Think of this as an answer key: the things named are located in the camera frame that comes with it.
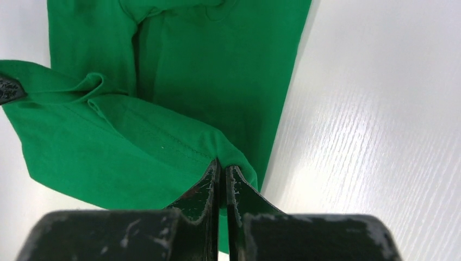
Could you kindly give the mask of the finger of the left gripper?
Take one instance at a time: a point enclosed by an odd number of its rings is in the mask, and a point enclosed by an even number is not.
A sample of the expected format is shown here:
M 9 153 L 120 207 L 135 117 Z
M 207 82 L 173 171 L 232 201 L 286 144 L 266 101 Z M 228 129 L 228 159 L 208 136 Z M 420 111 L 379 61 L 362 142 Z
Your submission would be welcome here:
M 19 81 L 1 74 L 1 105 L 17 101 L 26 96 L 27 93 Z

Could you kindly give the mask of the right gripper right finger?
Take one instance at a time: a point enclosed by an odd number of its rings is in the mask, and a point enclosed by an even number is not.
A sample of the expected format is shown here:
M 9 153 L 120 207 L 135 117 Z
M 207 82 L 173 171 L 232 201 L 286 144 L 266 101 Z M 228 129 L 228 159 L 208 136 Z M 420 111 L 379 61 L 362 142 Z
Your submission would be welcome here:
M 257 192 L 238 166 L 225 172 L 231 260 L 401 260 L 378 218 L 286 214 Z

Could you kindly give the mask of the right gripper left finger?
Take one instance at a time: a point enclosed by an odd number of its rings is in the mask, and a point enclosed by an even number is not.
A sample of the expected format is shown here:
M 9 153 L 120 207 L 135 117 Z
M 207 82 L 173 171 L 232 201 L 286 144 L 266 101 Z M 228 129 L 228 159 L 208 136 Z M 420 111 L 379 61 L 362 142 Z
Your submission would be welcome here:
M 221 165 L 164 209 L 44 215 L 18 260 L 217 260 Z

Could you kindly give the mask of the green t shirt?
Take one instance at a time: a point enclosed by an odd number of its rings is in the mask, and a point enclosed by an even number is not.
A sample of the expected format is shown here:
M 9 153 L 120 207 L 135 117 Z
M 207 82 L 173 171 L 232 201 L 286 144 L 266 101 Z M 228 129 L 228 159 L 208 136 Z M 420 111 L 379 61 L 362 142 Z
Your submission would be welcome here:
M 160 209 L 210 162 L 260 189 L 310 1 L 48 1 L 51 66 L 2 60 L 31 178 Z

